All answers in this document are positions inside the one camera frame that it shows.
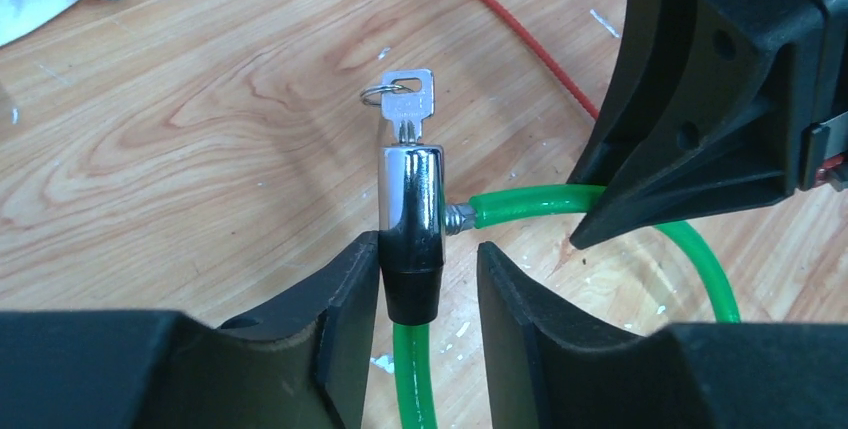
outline metal cable end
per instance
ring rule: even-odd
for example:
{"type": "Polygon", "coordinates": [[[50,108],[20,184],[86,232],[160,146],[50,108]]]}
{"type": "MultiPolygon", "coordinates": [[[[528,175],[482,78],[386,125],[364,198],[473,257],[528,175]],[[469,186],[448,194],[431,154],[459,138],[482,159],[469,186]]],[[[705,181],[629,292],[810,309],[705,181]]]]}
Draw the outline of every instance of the metal cable end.
{"type": "Polygon", "coordinates": [[[445,208],[445,234],[448,236],[474,229],[476,223],[477,212],[471,204],[448,204],[445,208]]]}

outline key ring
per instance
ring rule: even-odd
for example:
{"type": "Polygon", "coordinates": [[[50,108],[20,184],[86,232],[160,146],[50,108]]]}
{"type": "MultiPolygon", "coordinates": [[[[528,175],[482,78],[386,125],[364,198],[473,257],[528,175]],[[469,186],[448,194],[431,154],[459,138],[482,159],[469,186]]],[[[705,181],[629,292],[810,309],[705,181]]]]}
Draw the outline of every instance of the key ring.
{"type": "Polygon", "coordinates": [[[371,96],[374,96],[374,95],[377,95],[377,94],[385,94],[387,92],[407,93],[407,92],[415,92],[415,91],[406,87],[406,86],[403,86],[401,84],[378,84],[376,86],[371,86],[371,87],[365,89],[364,91],[360,92],[359,93],[359,100],[360,100],[360,102],[362,102],[366,106],[380,107],[380,106],[382,106],[382,103],[380,101],[371,99],[371,96]]]}

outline white paint speck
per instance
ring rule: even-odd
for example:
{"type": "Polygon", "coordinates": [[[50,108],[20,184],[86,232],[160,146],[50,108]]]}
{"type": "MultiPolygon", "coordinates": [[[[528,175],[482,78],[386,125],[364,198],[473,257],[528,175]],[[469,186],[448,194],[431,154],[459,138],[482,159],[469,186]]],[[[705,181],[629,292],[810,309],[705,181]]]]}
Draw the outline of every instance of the white paint speck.
{"type": "Polygon", "coordinates": [[[395,373],[395,358],[391,354],[383,354],[376,359],[372,357],[371,364],[374,364],[389,374],[395,373]]]}
{"type": "Polygon", "coordinates": [[[112,24],[120,27],[121,29],[127,31],[128,33],[135,34],[135,32],[133,32],[129,27],[125,26],[123,23],[121,23],[121,21],[115,19],[114,17],[110,17],[109,20],[112,21],[112,24]]]}
{"type": "Polygon", "coordinates": [[[591,14],[596,21],[600,22],[601,25],[604,26],[606,30],[608,30],[610,34],[613,35],[613,37],[615,37],[616,39],[621,39],[621,34],[619,34],[618,31],[616,31],[615,28],[612,27],[612,24],[610,24],[609,21],[601,17],[601,15],[598,14],[596,10],[592,9],[591,11],[589,11],[589,14],[591,14]]]}
{"type": "Polygon", "coordinates": [[[470,322],[465,321],[465,323],[464,323],[464,324],[462,324],[462,327],[460,327],[460,328],[459,328],[459,330],[458,330],[458,331],[456,331],[456,337],[462,337],[462,336],[465,334],[465,331],[467,331],[467,330],[468,330],[468,327],[469,327],[470,325],[471,325],[471,323],[470,323],[470,322]]]}
{"type": "Polygon", "coordinates": [[[36,65],[36,66],[38,66],[38,68],[39,68],[39,69],[41,69],[42,71],[44,71],[44,73],[45,73],[45,74],[47,74],[48,76],[52,77],[53,79],[56,79],[57,81],[61,82],[62,84],[66,85],[66,86],[68,86],[68,87],[70,87],[70,86],[72,85],[72,84],[71,84],[71,81],[69,81],[69,80],[65,79],[64,77],[60,76],[59,74],[56,74],[56,73],[55,73],[55,72],[53,72],[51,69],[49,69],[48,67],[46,67],[44,64],[41,64],[41,63],[39,63],[39,62],[36,62],[36,63],[35,63],[35,65],[36,65]]]}

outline wooden table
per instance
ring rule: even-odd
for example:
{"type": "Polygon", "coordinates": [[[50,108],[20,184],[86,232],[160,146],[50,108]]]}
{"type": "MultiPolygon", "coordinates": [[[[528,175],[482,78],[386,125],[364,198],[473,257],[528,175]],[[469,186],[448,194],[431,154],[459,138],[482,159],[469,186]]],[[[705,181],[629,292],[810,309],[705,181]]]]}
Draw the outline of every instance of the wooden table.
{"type": "MultiPolygon", "coordinates": [[[[596,102],[625,0],[500,0],[596,102]]],[[[425,140],[453,201],[565,181],[592,123],[476,0],[82,0],[0,49],[19,109],[0,122],[0,306],[178,308],[218,324],[278,294],[376,227],[378,114],[358,92],[427,67],[425,140]]],[[[694,221],[747,320],[848,318],[848,204],[829,187],[694,221]]],[[[443,427],[490,425],[475,250],[497,242],[536,280],[649,333],[711,320],[682,255],[645,229],[587,251],[577,217],[464,233],[448,244],[432,328],[443,427]]],[[[373,355],[391,353],[385,305],[373,355]]],[[[397,427],[372,366],[364,427],[397,427]]]]}

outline metal ferrule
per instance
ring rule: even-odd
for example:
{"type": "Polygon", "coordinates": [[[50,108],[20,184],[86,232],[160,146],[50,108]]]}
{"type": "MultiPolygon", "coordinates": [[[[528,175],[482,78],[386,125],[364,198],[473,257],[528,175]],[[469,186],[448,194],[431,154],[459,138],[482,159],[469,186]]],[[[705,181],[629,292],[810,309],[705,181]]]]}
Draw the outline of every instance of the metal ferrule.
{"type": "Polygon", "coordinates": [[[449,236],[455,236],[460,232],[474,229],[477,223],[477,212],[471,204],[448,204],[445,207],[445,232],[449,236]]]}
{"type": "Polygon", "coordinates": [[[442,148],[383,147],[378,178],[382,267],[403,272],[441,268],[446,235],[442,148]]]}

